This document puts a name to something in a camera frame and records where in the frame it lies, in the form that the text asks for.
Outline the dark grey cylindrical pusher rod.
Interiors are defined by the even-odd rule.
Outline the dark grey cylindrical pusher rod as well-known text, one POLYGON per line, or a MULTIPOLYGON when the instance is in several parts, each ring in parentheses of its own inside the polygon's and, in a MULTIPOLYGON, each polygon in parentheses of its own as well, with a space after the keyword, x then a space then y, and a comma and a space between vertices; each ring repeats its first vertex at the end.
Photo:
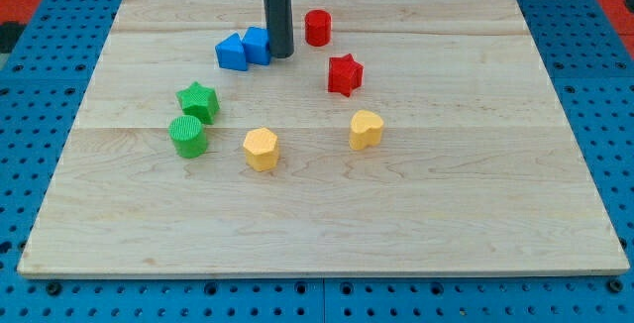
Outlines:
POLYGON ((294 53, 291 0, 264 0, 264 14, 270 53, 288 58, 294 53))

